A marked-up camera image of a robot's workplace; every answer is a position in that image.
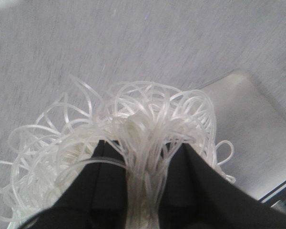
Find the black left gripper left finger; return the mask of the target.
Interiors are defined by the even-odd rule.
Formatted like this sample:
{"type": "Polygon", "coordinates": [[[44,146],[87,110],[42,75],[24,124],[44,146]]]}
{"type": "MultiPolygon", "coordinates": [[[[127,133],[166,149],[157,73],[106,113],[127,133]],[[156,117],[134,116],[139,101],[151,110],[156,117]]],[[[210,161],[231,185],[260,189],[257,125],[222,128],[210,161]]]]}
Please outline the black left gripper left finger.
{"type": "Polygon", "coordinates": [[[52,207],[21,229],[123,229],[127,190],[125,170],[107,163],[87,164],[52,207]]]}

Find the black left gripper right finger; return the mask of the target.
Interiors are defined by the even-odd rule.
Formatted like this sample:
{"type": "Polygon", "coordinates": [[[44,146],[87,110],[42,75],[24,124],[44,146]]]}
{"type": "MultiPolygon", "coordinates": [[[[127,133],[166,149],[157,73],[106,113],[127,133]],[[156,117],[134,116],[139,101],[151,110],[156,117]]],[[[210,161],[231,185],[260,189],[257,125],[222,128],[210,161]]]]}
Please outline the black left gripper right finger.
{"type": "Polygon", "coordinates": [[[189,144],[173,156],[159,208],[162,229],[286,229],[286,215],[212,169],[189,144]]]}

